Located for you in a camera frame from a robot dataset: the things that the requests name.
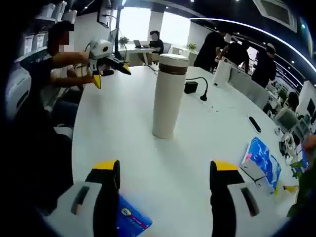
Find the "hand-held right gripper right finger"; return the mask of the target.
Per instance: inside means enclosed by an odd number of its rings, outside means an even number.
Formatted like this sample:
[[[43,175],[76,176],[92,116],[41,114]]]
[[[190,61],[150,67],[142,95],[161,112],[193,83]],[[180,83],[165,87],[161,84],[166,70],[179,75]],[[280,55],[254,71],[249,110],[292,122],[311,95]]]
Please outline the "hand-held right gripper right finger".
[[[238,167],[213,160],[209,170],[214,237],[270,237],[279,229],[274,204]]]

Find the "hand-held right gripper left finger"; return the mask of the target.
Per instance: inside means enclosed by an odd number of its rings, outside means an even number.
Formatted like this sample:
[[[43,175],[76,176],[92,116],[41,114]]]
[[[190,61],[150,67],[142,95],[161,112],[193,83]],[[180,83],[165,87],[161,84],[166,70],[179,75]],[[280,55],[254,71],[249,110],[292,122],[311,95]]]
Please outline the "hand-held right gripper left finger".
[[[96,163],[59,197],[46,220],[60,237],[116,237],[119,188],[119,160]]]

